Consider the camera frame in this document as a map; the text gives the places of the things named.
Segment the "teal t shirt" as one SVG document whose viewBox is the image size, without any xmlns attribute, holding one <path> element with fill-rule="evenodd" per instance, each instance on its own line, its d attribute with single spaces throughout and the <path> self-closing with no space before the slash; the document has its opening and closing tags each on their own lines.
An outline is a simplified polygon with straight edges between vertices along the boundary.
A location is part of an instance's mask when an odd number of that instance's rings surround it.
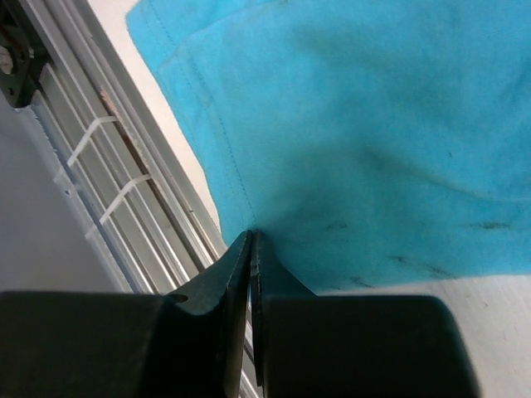
<svg viewBox="0 0 531 398">
<path fill-rule="evenodd" d="M 530 271 L 527 1 L 141 1 L 223 240 L 309 288 Z"/>
</svg>

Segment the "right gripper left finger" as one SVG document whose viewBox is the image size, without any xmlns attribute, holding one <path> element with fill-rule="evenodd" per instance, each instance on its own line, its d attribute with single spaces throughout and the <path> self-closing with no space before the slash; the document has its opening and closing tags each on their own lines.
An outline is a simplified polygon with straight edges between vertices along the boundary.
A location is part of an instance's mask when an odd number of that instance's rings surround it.
<svg viewBox="0 0 531 398">
<path fill-rule="evenodd" d="M 2 293 L 2 396 L 238 396 L 251 242 L 169 294 Z"/>
</svg>

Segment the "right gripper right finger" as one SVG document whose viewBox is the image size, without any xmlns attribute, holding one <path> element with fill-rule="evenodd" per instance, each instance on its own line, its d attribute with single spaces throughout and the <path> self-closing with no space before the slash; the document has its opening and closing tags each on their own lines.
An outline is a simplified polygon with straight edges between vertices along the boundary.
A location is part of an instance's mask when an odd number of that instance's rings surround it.
<svg viewBox="0 0 531 398">
<path fill-rule="evenodd" d="M 429 295 L 317 295 L 260 232 L 251 247 L 257 384 L 267 397 L 478 397 L 451 311 Z"/>
</svg>

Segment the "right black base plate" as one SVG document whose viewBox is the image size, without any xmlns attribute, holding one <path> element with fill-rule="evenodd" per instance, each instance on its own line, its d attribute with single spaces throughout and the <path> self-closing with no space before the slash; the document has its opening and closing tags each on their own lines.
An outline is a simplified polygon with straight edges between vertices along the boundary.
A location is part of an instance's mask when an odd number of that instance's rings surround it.
<svg viewBox="0 0 531 398">
<path fill-rule="evenodd" d="M 48 52 L 20 1 L 1 1 L 1 91 L 13 108 L 29 105 L 49 61 Z"/>
</svg>

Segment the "aluminium rail frame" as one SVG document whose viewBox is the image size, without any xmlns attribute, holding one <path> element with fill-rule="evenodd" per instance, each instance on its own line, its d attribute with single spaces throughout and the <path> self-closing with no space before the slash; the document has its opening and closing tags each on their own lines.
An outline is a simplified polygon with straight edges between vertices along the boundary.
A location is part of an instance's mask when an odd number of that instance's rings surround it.
<svg viewBox="0 0 531 398">
<path fill-rule="evenodd" d="M 86 1 L 20 1 L 49 61 L 28 106 L 13 109 L 46 164 L 85 252 L 112 294 L 169 294 L 226 247 L 192 183 Z M 255 397 L 246 321 L 240 390 Z"/>
</svg>

